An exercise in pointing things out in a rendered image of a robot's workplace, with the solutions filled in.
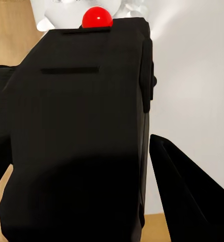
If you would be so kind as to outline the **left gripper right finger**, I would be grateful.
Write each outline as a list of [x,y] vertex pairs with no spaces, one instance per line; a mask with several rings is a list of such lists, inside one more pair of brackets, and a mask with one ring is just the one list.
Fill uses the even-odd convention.
[[149,155],[172,242],[224,242],[224,189],[169,139]]

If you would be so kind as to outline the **digital camera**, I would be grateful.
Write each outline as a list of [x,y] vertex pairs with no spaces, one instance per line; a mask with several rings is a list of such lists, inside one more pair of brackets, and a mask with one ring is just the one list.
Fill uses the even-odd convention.
[[9,242],[140,242],[153,41],[144,17],[88,9],[0,65],[0,137],[13,172],[0,202]]

